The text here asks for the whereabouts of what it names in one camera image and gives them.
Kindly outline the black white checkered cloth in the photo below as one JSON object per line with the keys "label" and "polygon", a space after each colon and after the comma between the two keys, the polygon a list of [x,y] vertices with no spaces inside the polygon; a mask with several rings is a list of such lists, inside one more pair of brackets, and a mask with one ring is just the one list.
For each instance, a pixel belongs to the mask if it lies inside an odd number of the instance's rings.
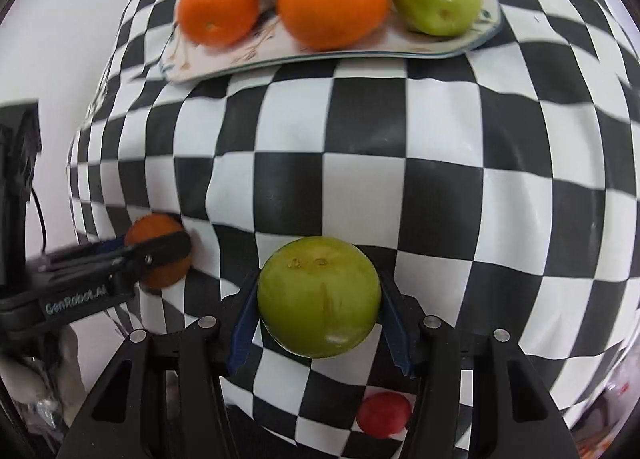
{"label": "black white checkered cloth", "polygon": [[352,242],[454,327],[508,330],[568,425],[639,319],[639,63],[604,0],[499,0],[444,60],[314,60],[174,85],[176,0],[128,0],[70,150],[79,237],[149,212],[186,278],[107,313],[167,333],[294,239]]}

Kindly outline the red cherry tomato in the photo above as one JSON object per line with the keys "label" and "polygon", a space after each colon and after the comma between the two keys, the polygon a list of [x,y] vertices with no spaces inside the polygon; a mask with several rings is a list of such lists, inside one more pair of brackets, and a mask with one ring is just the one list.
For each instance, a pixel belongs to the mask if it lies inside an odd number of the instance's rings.
{"label": "red cherry tomato", "polygon": [[411,417],[411,404],[395,392],[378,392],[365,399],[356,421],[364,434],[375,439],[388,439],[399,434]]}

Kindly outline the small tangerine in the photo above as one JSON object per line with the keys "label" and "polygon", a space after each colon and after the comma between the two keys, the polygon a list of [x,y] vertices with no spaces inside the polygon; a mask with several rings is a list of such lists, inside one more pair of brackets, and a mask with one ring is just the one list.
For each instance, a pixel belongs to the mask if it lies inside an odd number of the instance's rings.
{"label": "small tangerine", "polygon": [[259,0],[178,0],[176,19],[182,34],[206,47],[228,47],[253,29]]}
{"label": "small tangerine", "polygon": [[355,44],[375,31],[390,12],[390,0],[278,0],[285,29],[313,50]]}

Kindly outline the dark orange-brown fruit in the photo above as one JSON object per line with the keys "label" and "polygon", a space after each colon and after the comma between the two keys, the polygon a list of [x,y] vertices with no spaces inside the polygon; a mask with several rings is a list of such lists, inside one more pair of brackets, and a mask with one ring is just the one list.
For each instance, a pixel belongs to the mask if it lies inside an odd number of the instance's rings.
{"label": "dark orange-brown fruit", "polygon": [[191,239],[182,225],[165,214],[149,214],[134,222],[125,245],[138,248],[141,286],[158,293],[181,279],[191,267]]}

